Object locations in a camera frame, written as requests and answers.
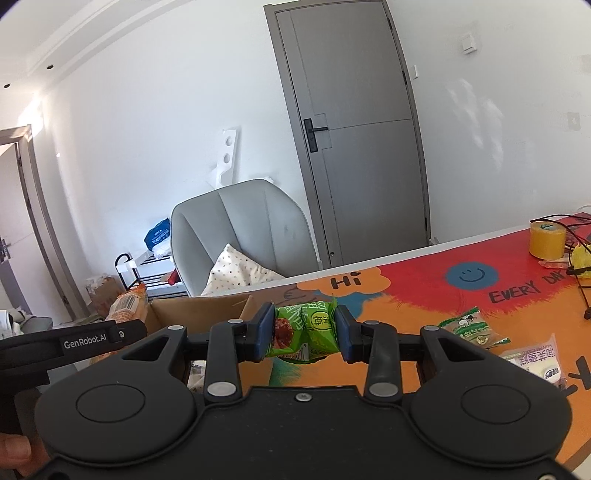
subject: cardboard box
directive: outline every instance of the cardboard box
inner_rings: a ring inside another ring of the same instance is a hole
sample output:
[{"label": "cardboard box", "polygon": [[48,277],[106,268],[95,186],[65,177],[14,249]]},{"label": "cardboard box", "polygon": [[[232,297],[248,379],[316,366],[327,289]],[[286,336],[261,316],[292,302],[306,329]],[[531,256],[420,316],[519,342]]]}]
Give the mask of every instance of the cardboard box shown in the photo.
[{"label": "cardboard box", "polygon": [[[237,318],[251,320],[258,307],[257,302],[248,294],[153,300],[148,306],[145,324],[149,335],[170,325],[187,327],[189,335],[206,333],[215,323]],[[268,385],[272,366],[271,358],[265,358],[258,364],[240,363],[238,369],[242,394],[246,394],[253,385]]]},{"label": "cardboard box", "polygon": [[125,289],[118,279],[107,276],[93,279],[86,286],[86,291],[90,297],[90,303],[95,308],[97,314],[102,317],[106,317],[109,314],[109,309],[115,303],[117,297],[125,293]]}]

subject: finger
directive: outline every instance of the finger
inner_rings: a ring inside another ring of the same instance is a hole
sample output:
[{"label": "finger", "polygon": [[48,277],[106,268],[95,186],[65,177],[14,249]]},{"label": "finger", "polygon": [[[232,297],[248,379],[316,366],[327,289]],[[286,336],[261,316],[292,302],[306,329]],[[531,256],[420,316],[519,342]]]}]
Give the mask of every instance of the finger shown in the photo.
[{"label": "finger", "polygon": [[18,472],[22,476],[31,475],[32,473],[39,470],[50,460],[49,455],[47,454],[45,447],[43,446],[43,442],[39,437],[35,437],[31,441],[31,450],[33,452],[33,455],[30,462],[18,469]]},{"label": "finger", "polygon": [[22,435],[0,433],[0,468],[17,468],[31,461],[31,444]]}]

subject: chair backrest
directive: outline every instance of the chair backrest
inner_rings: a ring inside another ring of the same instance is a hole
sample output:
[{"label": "chair backrest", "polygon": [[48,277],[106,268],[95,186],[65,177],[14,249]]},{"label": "chair backrest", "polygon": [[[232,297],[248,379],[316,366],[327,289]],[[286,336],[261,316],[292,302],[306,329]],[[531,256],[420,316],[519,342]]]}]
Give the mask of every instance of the chair backrest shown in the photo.
[{"label": "chair backrest", "polygon": [[318,270],[304,213],[266,180],[230,185],[174,208],[173,258],[189,295],[201,294],[226,244],[285,277]]}]

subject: colorful table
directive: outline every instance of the colorful table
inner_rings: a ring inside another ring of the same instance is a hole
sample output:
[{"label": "colorful table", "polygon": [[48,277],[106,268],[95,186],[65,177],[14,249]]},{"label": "colorful table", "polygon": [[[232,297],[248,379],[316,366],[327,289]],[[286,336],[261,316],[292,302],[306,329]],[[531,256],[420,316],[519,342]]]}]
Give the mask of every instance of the colorful table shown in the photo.
[{"label": "colorful table", "polygon": [[[591,241],[591,226],[578,234]],[[528,229],[509,229],[288,278],[251,288],[251,293],[278,306],[337,297],[358,320],[380,320],[401,333],[418,333],[423,325],[478,306],[487,322],[511,339],[495,353],[546,342],[554,335],[573,409],[573,425],[558,460],[591,479],[591,460],[585,462],[591,454],[591,322],[583,319],[585,305],[576,280],[564,270],[542,267],[528,253],[528,243]],[[402,371],[404,391],[415,391],[415,366],[403,364]],[[303,366],[276,361],[271,382],[355,384],[363,391],[365,375],[366,365],[348,365],[331,355]]]}]

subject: blue smiley face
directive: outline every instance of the blue smiley face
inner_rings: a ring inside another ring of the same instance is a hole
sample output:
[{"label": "blue smiley face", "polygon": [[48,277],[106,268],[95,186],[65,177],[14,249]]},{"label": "blue smiley face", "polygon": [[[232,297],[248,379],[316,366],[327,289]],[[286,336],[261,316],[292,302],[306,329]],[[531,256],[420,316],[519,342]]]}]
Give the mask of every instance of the blue smiley face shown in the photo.
[{"label": "blue smiley face", "polygon": [[499,274],[490,265],[464,262],[447,270],[445,279],[461,290],[481,290],[493,286],[499,280]]}]

